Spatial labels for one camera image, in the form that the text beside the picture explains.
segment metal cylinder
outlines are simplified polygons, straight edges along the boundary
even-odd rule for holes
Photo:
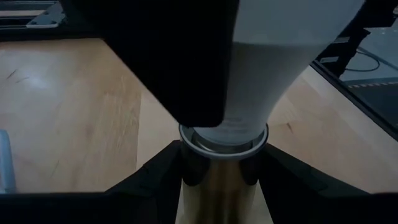
[[[183,202],[189,224],[242,224],[251,209],[258,162],[267,130],[240,146],[217,145],[180,126]]]

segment black cable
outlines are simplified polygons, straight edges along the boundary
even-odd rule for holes
[[[375,60],[375,61],[377,62],[377,65],[376,65],[376,67],[374,67],[374,68],[372,68],[372,69],[367,69],[367,70],[360,70],[360,69],[346,68],[346,70],[347,70],[347,71],[351,71],[351,72],[373,72],[373,71],[375,71],[375,70],[379,69],[379,67],[380,67],[380,62],[379,62],[379,60],[378,60],[378,59],[376,59],[376,58],[375,58],[375,57],[373,57],[372,55],[369,55],[369,54],[367,54],[367,53],[364,53],[364,52],[359,52],[359,51],[356,51],[356,53],[358,53],[358,54],[362,54],[362,55],[365,55],[365,56],[368,56],[369,58],[371,58],[371,59]]]

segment white object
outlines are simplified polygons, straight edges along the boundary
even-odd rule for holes
[[[297,76],[348,25],[363,0],[241,0],[226,108],[215,128],[195,128],[225,145],[258,137]]]

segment wooden table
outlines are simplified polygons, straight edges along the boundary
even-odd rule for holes
[[[280,99],[269,142],[367,192],[398,191],[398,143],[312,68]],[[176,121],[99,39],[0,44],[0,129],[20,192],[106,190]]]

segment wooden surface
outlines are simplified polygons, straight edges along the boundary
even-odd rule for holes
[[[398,191],[398,143],[312,68],[269,142],[368,192]],[[0,129],[20,192],[106,190],[178,139],[177,123],[98,39],[0,44]]]

